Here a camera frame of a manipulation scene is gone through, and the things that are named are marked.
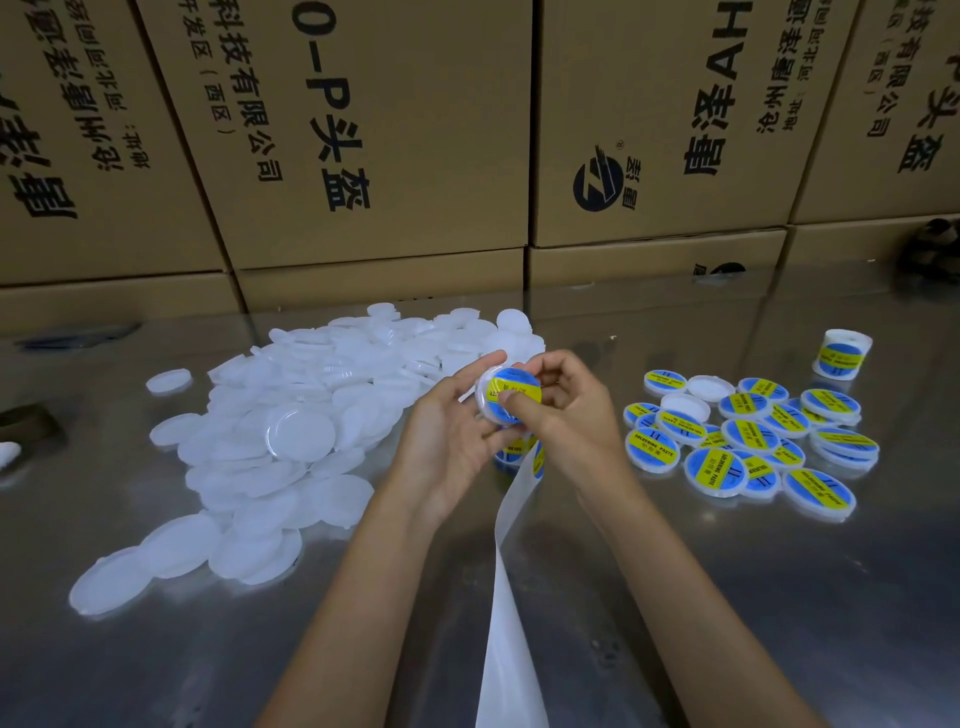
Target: reflective table surface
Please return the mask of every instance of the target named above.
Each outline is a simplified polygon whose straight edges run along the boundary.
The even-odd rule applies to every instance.
[[[857,509],[814,521],[769,505],[700,496],[678,473],[642,477],[662,513],[801,695],[842,728],[960,724],[960,306],[951,290],[892,285],[875,265],[777,276],[618,281],[398,303],[404,316],[458,305],[492,318],[525,307],[549,348],[570,348],[614,403],[649,400],[643,373],[668,368],[793,394],[827,328],[874,337],[849,393],[880,443],[868,474],[840,477]],[[62,433],[0,473],[0,726],[244,726],[292,654],[346,548],[318,524],[280,583],[247,588],[206,567],[155,580],[100,619],[67,605],[99,556],[200,508],[185,467],[147,433],[203,411],[204,373],[274,327],[320,326],[362,310],[151,322],[68,352],[0,344],[0,409],[43,402]],[[187,367],[186,392],[147,378]],[[398,429],[362,466],[374,487]],[[808,451],[802,441],[802,447]],[[397,671],[388,725],[472,726],[493,580],[492,526],[509,479],[493,468],[431,549]],[[656,558],[656,554],[646,555]],[[676,695],[602,538],[552,469],[504,548],[550,725],[683,726]]]

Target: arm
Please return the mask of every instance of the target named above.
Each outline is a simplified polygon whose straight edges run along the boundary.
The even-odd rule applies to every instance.
[[[524,368],[543,402],[500,401],[536,434],[610,544],[693,728],[823,728],[636,482],[610,395],[570,352]]]
[[[381,726],[403,636],[437,528],[480,469],[522,432],[460,403],[495,352],[418,400],[393,465],[371,499],[317,615],[257,725]]]

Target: left hand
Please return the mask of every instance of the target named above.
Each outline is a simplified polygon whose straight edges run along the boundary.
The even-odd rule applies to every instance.
[[[385,490],[400,496],[433,530],[497,451],[526,432],[522,425],[500,429],[479,416],[473,395],[459,402],[480,375],[506,358],[504,351],[489,353],[442,379],[417,400],[403,428]]]

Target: right hand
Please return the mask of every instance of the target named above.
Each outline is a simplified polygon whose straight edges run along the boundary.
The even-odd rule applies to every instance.
[[[543,404],[511,391],[498,401],[543,442],[581,495],[609,482],[612,470],[632,472],[610,392],[573,352],[542,353],[515,366],[540,380]]]

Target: stainless steel table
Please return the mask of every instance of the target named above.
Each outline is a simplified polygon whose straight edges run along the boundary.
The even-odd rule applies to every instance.
[[[801,694],[835,726],[960,724],[960,307],[940,289],[892,290],[877,266],[778,278],[622,281],[399,303],[404,315],[525,304],[549,347],[580,354],[622,406],[655,367],[798,392],[825,328],[876,342],[851,394],[882,447],[849,480],[844,523],[700,497],[678,475],[645,487]],[[269,589],[205,568],[155,581],[120,614],[66,603],[98,556],[199,507],[183,465],[147,440],[205,406],[203,372],[272,326],[318,326],[351,307],[153,322],[80,352],[0,345],[0,408],[43,401],[63,427],[0,478],[0,725],[243,726],[252,722],[323,596],[347,534],[318,524],[296,569]],[[155,374],[190,368],[187,392],[152,398]],[[396,437],[365,464],[376,484]],[[472,726],[490,618],[493,469],[438,535],[394,688],[391,726]],[[547,458],[505,559],[551,726],[685,725],[636,606],[599,534]]]

